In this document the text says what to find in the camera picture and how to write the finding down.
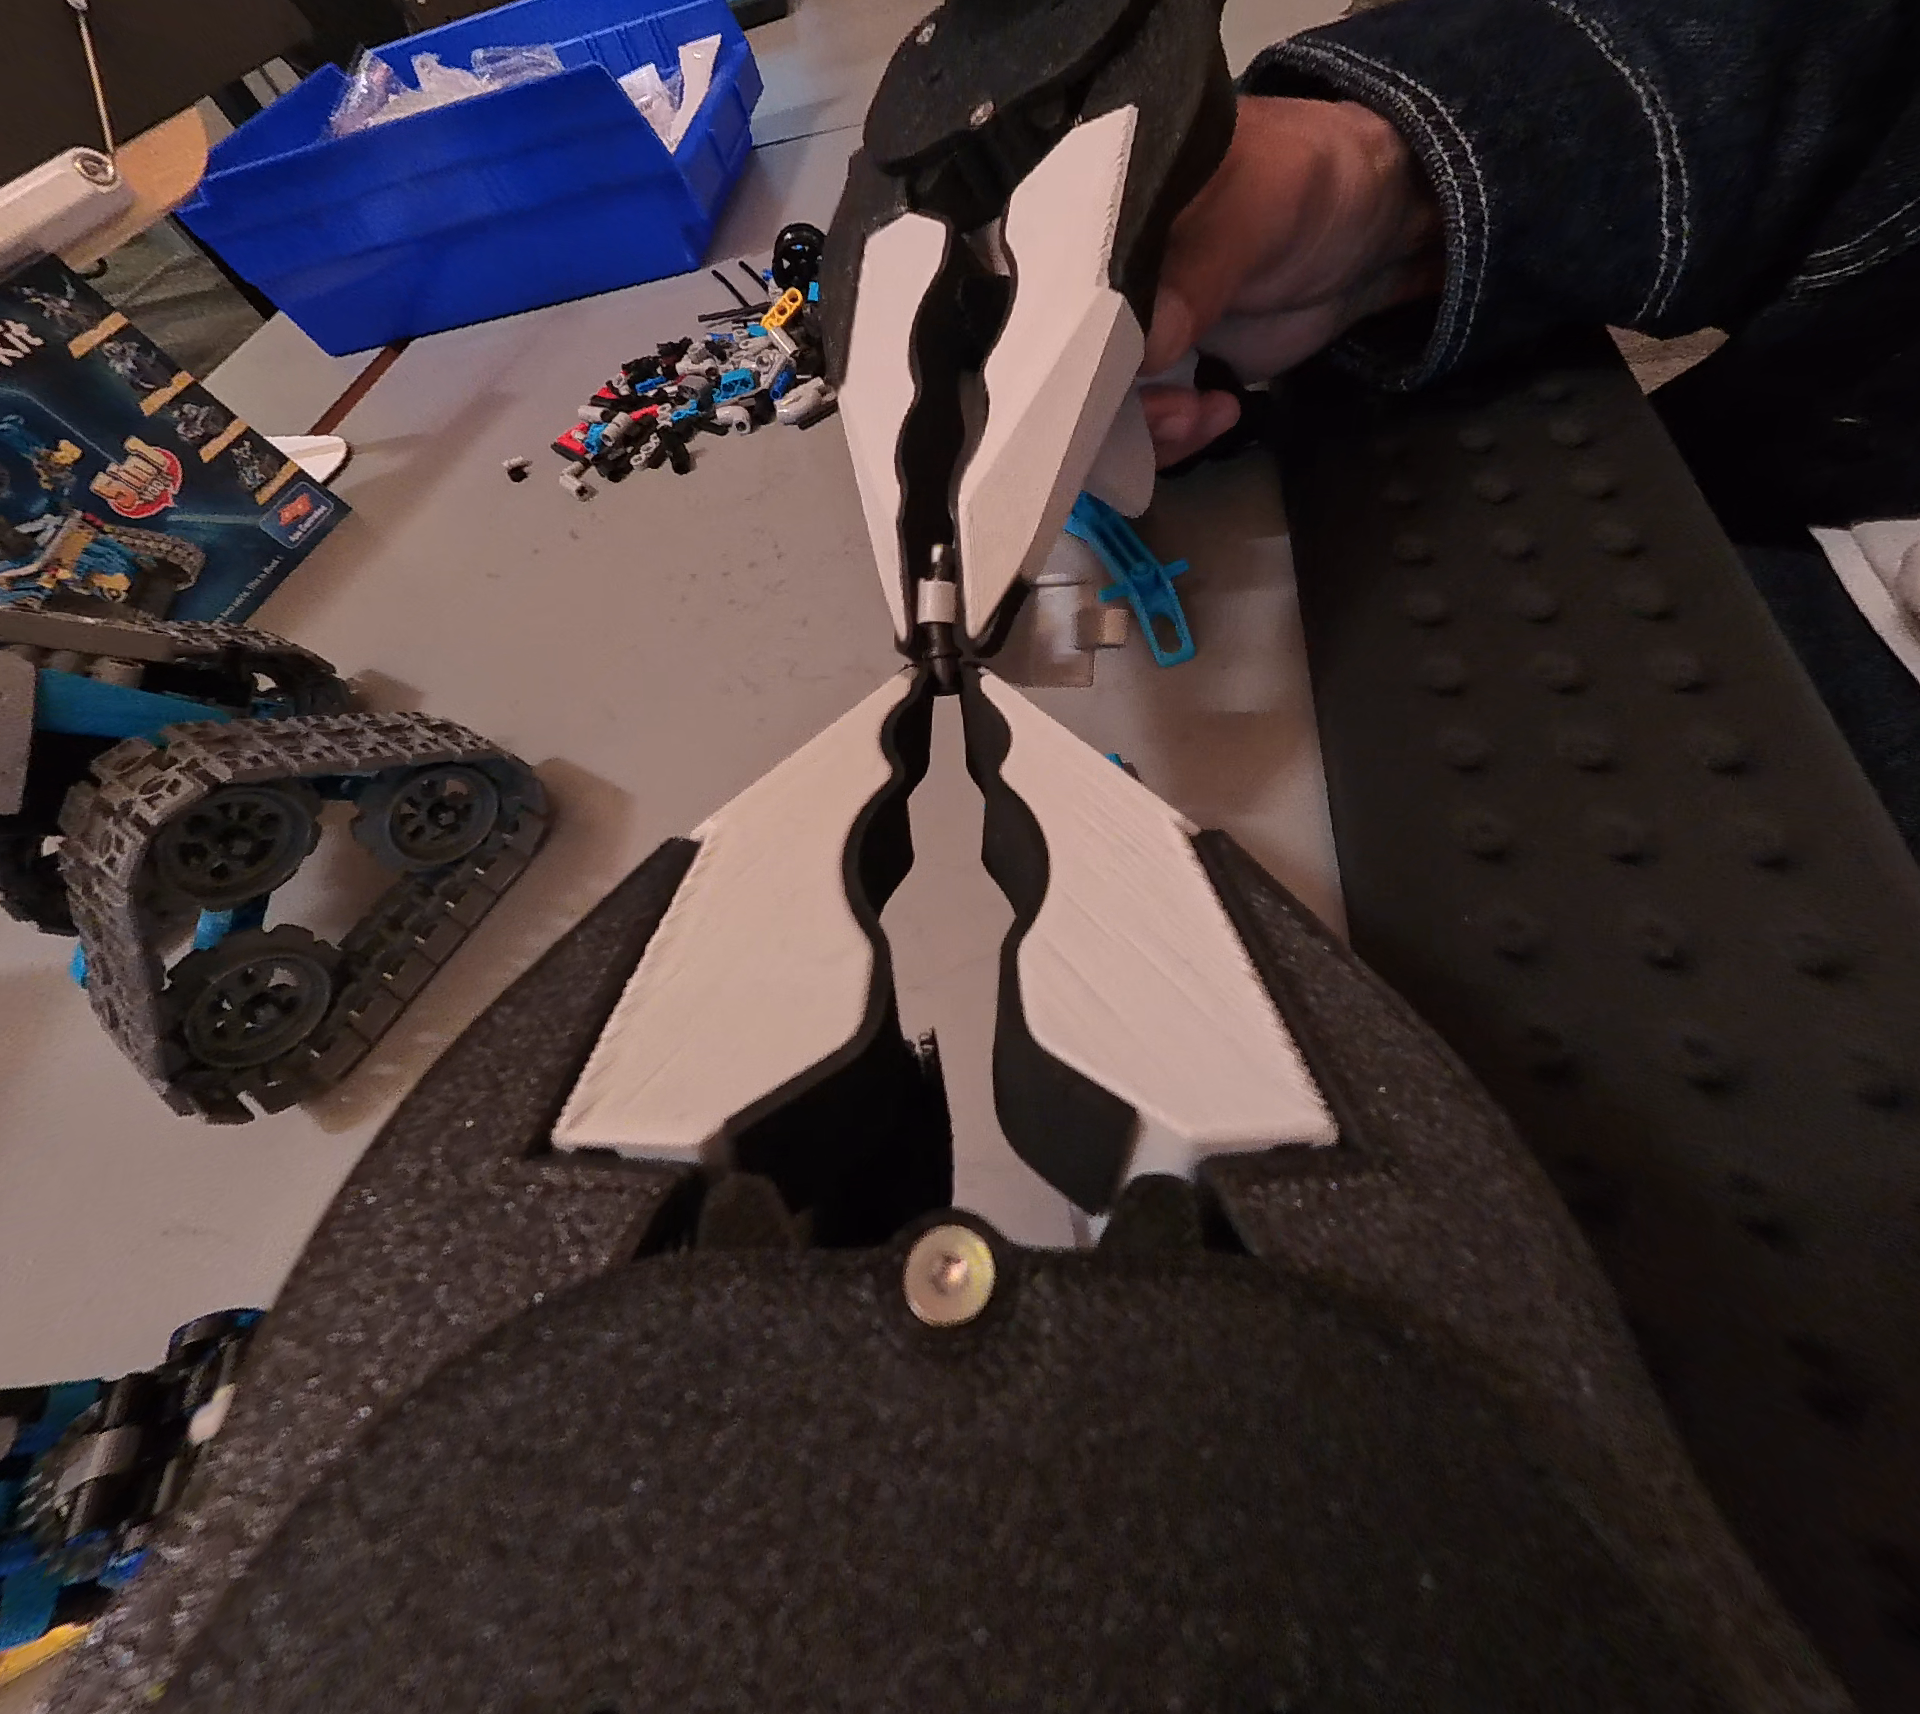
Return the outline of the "grey desk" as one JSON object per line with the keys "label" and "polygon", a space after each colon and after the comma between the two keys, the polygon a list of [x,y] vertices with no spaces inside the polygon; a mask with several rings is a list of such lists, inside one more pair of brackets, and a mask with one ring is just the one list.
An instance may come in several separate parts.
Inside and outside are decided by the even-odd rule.
{"label": "grey desk", "polygon": [[[753,256],[781,222],[828,220],[869,99],[930,0],[804,0],[753,35],[757,149],[709,259]],[[1349,0],[1228,0],[1245,66]],[[388,1150],[350,1179],[411,1090],[468,1026],[649,859],[865,700],[899,667],[838,421],[721,440],[690,478],[579,506],[503,462],[533,456],[587,388],[712,308],[695,275],[416,340],[347,421],[350,518],[262,621],[364,679],[383,707],[452,718],[535,763],[551,838],[499,911],[330,1098],[250,1125],[176,1115],[70,977],[73,942],[4,918],[4,1388],[156,1364],[180,1322],[283,1297],[348,1186],[348,1340],[321,1340],[302,1393],[353,1389],[361,1315],[475,1314],[481,1331],[635,1257],[649,1175],[548,1156],[548,1112],[483,1098],[437,1160],[390,1190]],[[1193,565],[1184,669],[1140,646],[1089,690],[1035,700],[1202,828],[1230,832],[1344,928],[1328,794],[1274,462],[1165,485],[1148,535]],[[958,1199],[1030,1246],[1073,1211],[1027,1172],[995,1112],[991,1042],[1009,909],[981,862],[983,801],[941,707],[913,801],[919,864],[886,907],[911,1030],[936,1030]]]}

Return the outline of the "white paper sheet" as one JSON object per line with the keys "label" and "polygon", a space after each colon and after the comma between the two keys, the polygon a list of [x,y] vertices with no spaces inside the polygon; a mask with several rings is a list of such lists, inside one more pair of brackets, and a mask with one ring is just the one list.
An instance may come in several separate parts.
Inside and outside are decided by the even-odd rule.
{"label": "white paper sheet", "polygon": [[269,504],[298,476],[333,481],[353,459],[353,448],[337,432],[267,435],[234,418],[200,448],[200,458],[225,466],[257,504]]}

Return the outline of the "black blue motor assembly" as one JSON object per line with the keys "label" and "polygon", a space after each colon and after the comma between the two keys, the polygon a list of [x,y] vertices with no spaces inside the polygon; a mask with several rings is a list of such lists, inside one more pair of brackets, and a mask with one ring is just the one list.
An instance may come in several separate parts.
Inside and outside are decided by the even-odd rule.
{"label": "black blue motor assembly", "polygon": [[3,1682],[78,1646],[222,1430],[265,1312],[176,1327],[162,1361],[3,1389]]}

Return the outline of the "person's white shirt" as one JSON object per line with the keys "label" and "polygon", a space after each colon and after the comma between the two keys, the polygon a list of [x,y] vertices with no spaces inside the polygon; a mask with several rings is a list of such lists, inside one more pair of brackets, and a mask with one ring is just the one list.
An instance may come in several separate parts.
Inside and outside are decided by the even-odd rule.
{"label": "person's white shirt", "polygon": [[1847,593],[1913,679],[1918,679],[1918,520],[1813,525]]}

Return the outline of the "clear plastic bags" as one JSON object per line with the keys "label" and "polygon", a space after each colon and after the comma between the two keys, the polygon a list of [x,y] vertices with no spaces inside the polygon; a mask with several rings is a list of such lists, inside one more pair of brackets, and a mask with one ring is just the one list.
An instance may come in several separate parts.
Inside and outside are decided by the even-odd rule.
{"label": "clear plastic bags", "polygon": [[[668,153],[678,153],[706,103],[718,66],[718,34],[684,42],[677,62],[659,68],[644,62],[619,76],[622,95],[647,120]],[[467,64],[446,64],[434,49],[413,57],[413,83],[397,66],[368,52],[357,64],[334,105],[327,131],[341,140],[380,123],[416,118],[510,88],[533,85],[565,73],[554,45],[483,45]]]}

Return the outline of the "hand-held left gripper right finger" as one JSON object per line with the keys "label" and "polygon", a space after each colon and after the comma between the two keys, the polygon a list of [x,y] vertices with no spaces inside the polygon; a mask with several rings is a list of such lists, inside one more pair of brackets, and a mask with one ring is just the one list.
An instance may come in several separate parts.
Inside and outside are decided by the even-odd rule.
{"label": "hand-held left gripper right finger", "polygon": [[999,779],[1039,826],[1044,886],[1015,944],[1033,1043],[1121,1102],[1130,1152],[1332,1147],[1309,1074],[1197,839],[1199,826],[1001,678]]}

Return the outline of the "blue plastic bin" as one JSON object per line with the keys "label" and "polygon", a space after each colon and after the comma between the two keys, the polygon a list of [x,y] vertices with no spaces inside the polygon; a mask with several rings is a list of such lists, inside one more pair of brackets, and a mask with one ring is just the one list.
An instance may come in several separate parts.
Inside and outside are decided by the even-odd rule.
{"label": "blue plastic bin", "polygon": [[763,92],[724,0],[514,0],[388,45],[565,70],[347,137],[327,64],[208,155],[179,220],[330,356],[696,269]]}

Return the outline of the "person's right forearm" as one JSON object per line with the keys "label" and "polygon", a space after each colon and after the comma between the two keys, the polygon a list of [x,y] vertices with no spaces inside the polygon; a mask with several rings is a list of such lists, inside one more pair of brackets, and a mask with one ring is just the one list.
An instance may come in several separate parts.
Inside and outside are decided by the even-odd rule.
{"label": "person's right forearm", "polygon": [[1594,326],[1916,352],[1918,0],[1401,0],[1243,83],[1372,110],[1436,196],[1439,296],[1342,344],[1384,385]]}

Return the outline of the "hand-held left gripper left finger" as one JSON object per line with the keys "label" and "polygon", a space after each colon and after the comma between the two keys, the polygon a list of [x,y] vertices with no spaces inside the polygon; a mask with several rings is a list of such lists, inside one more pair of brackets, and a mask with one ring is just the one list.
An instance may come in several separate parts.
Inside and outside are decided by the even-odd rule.
{"label": "hand-held left gripper left finger", "polygon": [[717,1161],[894,1012],[880,911],[915,864],[919,684],[891,678],[710,813],[553,1128],[563,1152]]}

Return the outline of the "blue racket-shaped piece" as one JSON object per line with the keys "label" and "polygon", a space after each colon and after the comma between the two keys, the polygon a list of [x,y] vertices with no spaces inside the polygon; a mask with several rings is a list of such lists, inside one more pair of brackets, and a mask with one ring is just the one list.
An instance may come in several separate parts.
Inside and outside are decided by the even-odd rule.
{"label": "blue racket-shaped piece", "polygon": [[1197,655],[1189,607],[1181,578],[1186,558],[1162,558],[1142,537],[1133,518],[1109,500],[1083,490],[1069,511],[1065,534],[1083,543],[1099,562],[1104,581],[1097,585],[1099,628],[1093,646],[1118,646],[1128,628],[1118,614],[1130,616],[1130,628],[1152,653],[1157,665],[1184,665]]}

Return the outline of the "small robot kit box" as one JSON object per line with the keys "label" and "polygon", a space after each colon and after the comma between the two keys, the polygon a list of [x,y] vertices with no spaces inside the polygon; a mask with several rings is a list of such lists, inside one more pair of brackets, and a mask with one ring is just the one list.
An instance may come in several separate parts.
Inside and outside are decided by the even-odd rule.
{"label": "small robot kit box", "polygon": [[244,621],[347,513],[60,258],[4,280],[4,607]]}

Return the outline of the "person's right hand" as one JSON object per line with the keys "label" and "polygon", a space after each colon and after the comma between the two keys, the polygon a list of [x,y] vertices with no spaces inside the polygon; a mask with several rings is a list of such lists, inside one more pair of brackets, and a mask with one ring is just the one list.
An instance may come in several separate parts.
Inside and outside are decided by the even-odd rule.
{"label": "person's right hand", "polygon": [[1352,99],[1243,93],[1232,142],[1167,237],[1140,404],[1161,468],[1238,421],[1173,374],[1193,354],[1273,379],[1445,283],[1445,223],[1404,136]]}

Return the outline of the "blue tracked toy robot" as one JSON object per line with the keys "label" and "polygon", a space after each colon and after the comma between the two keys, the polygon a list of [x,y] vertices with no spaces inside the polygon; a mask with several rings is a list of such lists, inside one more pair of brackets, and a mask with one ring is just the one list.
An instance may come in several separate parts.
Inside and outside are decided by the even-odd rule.
{"label": "blue tracked toy robot", "polygon": [[176,1113],[334,1090],[538,853],[535,766],[230,621],[4,604],[4,915]]}

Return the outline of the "pile of small building pieces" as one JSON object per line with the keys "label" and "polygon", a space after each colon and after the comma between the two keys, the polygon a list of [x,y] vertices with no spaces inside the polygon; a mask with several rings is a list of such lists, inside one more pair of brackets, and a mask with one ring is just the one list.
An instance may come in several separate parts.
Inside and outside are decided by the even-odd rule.
{"label": "pile of small building pieces", "polygon": [[724,304],[699,312],[690,333],[624,359],[551,442],[565,492],[590,502],[637,473],[689,476],[702,440],[830,418],[825,261],[826,231],[791,222],[763,259],[715,266]]}

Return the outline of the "black blue pin piece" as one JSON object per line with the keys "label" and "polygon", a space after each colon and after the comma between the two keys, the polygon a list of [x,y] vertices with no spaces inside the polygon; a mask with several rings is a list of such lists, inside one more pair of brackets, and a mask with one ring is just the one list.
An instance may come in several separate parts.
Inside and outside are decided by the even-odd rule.
{"label": "black blue pin piece", "polygon": [[929,572],[917,581],[917,655],[939,693],[958,693],[963,688],[963,621],[957,565],[949,550],[935,548]]}

